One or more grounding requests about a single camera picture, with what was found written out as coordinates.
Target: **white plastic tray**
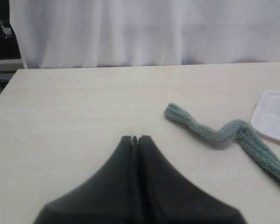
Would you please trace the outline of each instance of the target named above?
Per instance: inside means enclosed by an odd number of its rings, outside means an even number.
[[[251,117],[251,125],[259,133],[280,141],[280,92],[262,94]]]

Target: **white table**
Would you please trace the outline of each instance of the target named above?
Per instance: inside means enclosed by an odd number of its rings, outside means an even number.
[[[0,224],[32,223],[97,171],[122,135],[143,134],[250,224],[280,224],[280,185],[240,146],[215,150],[163,116],[174,102],[218,129],[248,121],[265,90],[280,91],[280,63],[18,70],[0,95]],[[265,143],[280,157],[280,145]]]

